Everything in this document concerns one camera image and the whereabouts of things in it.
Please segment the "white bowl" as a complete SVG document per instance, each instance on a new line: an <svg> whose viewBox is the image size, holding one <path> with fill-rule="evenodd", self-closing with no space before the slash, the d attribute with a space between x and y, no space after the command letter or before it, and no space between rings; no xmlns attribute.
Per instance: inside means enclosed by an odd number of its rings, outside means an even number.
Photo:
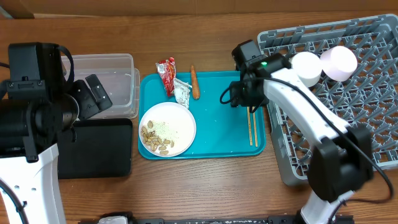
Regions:
<svg viewBox="0 0 398 224"><path fill-rule="evenodd" d="M311 52L299 52L291 59L292 69L306 87L316 85L322 74L320 58Z"/></svg>

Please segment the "small pink plate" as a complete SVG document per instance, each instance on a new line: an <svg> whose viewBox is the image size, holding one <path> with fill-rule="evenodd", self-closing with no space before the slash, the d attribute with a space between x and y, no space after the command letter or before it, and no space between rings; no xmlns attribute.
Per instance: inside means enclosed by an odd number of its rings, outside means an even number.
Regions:
<svg viewBox="0 0 398 224"><path fill-rule="evenodd" d="M347 47L338 45L320 56L324 73L334 81L347 81L355 72L358 61L355 54Z"/></svg>

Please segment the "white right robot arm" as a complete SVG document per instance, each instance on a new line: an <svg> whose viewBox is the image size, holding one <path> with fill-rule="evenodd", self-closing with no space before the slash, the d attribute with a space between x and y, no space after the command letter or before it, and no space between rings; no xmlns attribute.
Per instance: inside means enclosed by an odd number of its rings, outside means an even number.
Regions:
<svg viewBox="0 0 398 224"><path fill-rule="evenodd" d="M301 81L290 60L280 53L266 56L253 40L238 44L231 53L240 79L225 92L232 107L245 107L249 114L276 103L301 130L313 147L307 171L312 192L307 203L287 223L352 223L337 216L353 194L378 171L389 188L386 203L394 198L394 187L385 172L371 159L371 132L364 125L352 127L329 110Z"/></svg>

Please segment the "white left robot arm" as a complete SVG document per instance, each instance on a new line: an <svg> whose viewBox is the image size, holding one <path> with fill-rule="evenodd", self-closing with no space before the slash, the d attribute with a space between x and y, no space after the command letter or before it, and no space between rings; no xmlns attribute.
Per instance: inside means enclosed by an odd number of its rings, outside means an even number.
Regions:
<svg viewBox="0 0 398 224"><path fill-rule="evenodd" d="M65 70L69 50L53 43L8 47L1 82L1 197L10 223L65 223L58 183L58 136L112 107L94 74Z"/></svg>

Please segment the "grey dishwasher rack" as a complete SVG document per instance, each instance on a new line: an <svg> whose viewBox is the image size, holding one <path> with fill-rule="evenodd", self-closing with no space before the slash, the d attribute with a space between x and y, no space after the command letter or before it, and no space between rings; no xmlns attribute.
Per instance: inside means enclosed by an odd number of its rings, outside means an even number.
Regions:
<svg viewBox="0 0 398 224"><path fill-rule="evenodd" d="M299 52L321 55L337 45L349 48L358 67L338 83L322 75L313 92L334 114L372 132L373 161L397 168L397 16L380 16L260 32L262 53L291 57Z"/></svg>

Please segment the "left wooden chopstick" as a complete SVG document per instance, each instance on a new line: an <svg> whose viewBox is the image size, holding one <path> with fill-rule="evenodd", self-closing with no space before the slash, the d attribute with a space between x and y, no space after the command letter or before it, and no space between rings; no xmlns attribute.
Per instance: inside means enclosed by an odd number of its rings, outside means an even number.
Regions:
<svg viewBox="0 0 398 224"><path fill-rule="evenodd" d="M247 119L248 119L248 132L249 132L249 145L252 146L252 126L251 126L251 114L249 107L246 107Z"/></svg>

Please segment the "wooden chopstick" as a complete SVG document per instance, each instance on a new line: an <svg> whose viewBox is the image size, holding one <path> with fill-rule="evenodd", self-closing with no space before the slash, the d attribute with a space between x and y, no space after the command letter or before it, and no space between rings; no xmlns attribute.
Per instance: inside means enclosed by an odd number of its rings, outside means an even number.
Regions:
<svg viewBox="0 0 398 224"><path fill-rule="evenodd" d="M249 132L249 145L252 146L252 126L251 126L251 114L249 107L246 107L247 119L248 119L248 132Z"/></svg>
<svg viewBox="0 0 398 224"><path fill-rule="evenodd" d="M255 112L253 112L253 114L252 114L252 120L253 120L253 128L254 128L254 142L255 142L255 146L258 147L256 113Z"/></svg>

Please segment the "clear plastic bin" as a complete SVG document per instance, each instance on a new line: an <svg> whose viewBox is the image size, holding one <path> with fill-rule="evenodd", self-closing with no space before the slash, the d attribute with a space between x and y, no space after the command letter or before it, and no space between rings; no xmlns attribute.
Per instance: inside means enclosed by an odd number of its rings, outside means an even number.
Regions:
<svg viewBox="0 0 398 224"><path fill-rule="evenodd" d="M134 67L130 54L86 54L74 55L76 80L85 80L95 74L110 100L112 107L100 112L92 119L133 119L139 110L139 70Z"/></svg>

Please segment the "black plastic tray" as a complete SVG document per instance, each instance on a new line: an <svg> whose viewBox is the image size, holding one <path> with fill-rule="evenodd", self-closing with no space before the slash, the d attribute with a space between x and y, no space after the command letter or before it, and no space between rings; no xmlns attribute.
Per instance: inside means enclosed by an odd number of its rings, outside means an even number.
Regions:
<svg viewBox="0 0 398 224"><path fill-rule="evenodd" d="M132 121L77 121L58 135L58 178L124 177L131 173Z"/></svg>

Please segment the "teal serving tray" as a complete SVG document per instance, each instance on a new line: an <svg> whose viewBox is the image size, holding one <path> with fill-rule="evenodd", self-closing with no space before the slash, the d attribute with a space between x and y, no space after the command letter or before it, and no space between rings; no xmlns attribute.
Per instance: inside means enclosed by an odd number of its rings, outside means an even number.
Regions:
<svg viewBox="0 0 398 224"><path fill-rule="evenodd" d="M143 157L152 160L164 159L210 159L220 157L256 156L266 147L264 113L258 109L256 122L251 118L252 145L249 143L249 126L247 109L222 105L220 96L232 81L239 80L239 72L198 72L198 85L201 91L199 100L190 99L189 110L196 122L195 138L187 150L176 156L160 157L139 140L138 150ZM168 97L160 76L155 73L141 81L139 100L139 129L146 124L144 118L150 108L159 103L176 104L174 97Z"/></svg>

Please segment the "orange carrot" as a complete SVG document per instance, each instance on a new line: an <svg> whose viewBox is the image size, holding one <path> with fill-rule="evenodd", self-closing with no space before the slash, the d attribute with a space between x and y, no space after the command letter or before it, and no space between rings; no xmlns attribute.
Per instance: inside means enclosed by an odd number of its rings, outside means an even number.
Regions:
<svg viewBox="0 0 398 224"><path fill-rule="evenodd" d="M192 82L192 95L195 100L200 98L200 88L198 86L197 73L193 65L190 67L191 82Z"/></svg>

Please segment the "peanut pile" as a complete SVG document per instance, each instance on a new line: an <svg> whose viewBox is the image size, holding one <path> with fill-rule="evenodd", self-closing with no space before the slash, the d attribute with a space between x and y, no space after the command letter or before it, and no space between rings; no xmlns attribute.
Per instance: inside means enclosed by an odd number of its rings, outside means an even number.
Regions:
<svg viewBox="0 0 398 224"><path fill-rule="evenodd" d="M175 145L175 134L166 122L149 120L140 128L143 145L158 155L170 155Z"/></svg>

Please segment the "crumpled white tissue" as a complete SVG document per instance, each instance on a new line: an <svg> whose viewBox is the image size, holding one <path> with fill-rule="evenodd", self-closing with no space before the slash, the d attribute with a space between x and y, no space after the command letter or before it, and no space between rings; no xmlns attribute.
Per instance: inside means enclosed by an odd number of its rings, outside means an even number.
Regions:
<svg viewBox="0 0 398 224"><path fill-rule="evenodd" d="M191 85L186 82L174 78L174 95L178 104L189 109L190 89Z"/></svg>

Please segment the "red snack wrapper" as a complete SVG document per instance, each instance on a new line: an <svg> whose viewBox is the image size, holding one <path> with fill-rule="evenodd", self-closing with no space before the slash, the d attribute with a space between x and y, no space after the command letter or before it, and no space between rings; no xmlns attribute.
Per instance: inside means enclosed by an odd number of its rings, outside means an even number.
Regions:
<svg viewBox="0 0 398 224"><path fill-rule="evenodd" d="M175 59L170 57L157 62L155 65L164 84L166 95L171 97L174 94L174 78L176 77Z"/></svg>

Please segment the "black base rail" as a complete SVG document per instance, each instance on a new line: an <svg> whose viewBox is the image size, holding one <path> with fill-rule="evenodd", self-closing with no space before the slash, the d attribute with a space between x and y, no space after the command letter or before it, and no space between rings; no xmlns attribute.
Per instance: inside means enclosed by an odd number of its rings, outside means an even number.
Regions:
<svg viewBox="0 0 398 224"><path fill-rule="evenodd" d="M267 218L233 218L233 219L190 219L164 220L163 218L137 219L132 212L105 213L97 219L83 219L79 223L128 223L128 224L298 224L298 215L277 215Z"/></svg>

